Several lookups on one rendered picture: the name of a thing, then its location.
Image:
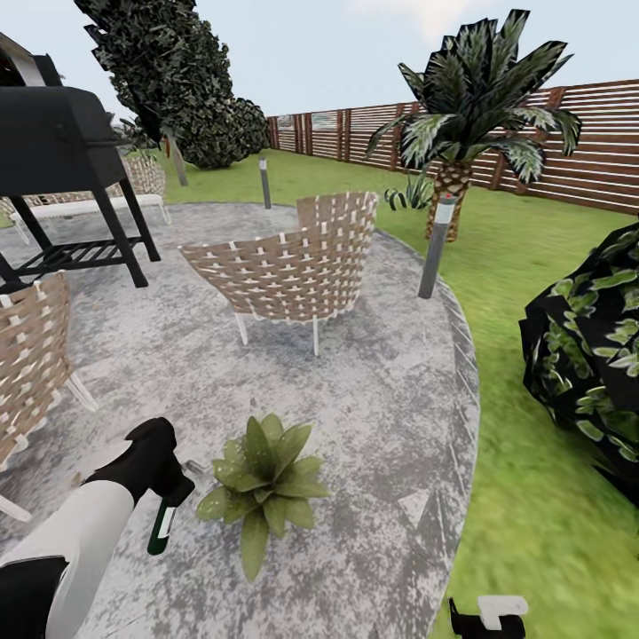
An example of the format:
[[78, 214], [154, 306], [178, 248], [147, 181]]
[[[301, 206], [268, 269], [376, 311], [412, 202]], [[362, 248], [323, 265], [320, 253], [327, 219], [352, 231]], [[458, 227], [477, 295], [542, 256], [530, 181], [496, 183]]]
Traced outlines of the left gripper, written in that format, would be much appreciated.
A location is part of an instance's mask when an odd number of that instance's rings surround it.
[[154, 478], [149, 488], [153, 489], [158, 497], [163, 497], [178, 508], [195, 487], [196, 484], [182, 473], [180, 464], [176, 461], [175, 467], [164, 477]]

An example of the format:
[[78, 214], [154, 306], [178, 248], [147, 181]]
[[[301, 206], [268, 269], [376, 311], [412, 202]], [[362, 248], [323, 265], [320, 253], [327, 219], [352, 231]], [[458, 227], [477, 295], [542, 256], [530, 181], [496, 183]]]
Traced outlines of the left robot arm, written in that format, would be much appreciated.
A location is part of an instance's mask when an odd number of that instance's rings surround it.
[[180, 455], [175, 428], [150, 418], [99, 458], [93, 473], [52, 514], [0, 557], [0, 639], [73, 639], [90, 611], [114, 549], [150, 488], [178, 508], [214, 477], [192, 448]]

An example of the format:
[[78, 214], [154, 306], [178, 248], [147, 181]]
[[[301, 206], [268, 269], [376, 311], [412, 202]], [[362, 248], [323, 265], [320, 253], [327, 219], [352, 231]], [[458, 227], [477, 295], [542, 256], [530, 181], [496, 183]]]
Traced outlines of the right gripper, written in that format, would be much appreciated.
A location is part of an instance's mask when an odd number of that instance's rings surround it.
[[453, 608], [450, 612], [454, 633], [462, 639], [525, 639], [522, 623], [514, 616], [500, 615], [501, 630], [491, 630], [485, 629], [480, 615], [460, 614]]

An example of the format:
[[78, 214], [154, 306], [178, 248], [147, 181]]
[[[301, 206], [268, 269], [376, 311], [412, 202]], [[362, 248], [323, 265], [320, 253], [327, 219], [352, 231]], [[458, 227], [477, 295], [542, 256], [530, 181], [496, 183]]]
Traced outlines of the insectifuge atomizer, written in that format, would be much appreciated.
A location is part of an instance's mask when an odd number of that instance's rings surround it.
[[174, 525], [178, 509], [167, 500], [162, 500], [157, 518], [154, 524], [147, 550], [151, 555], [160, 555], [164, 552]]

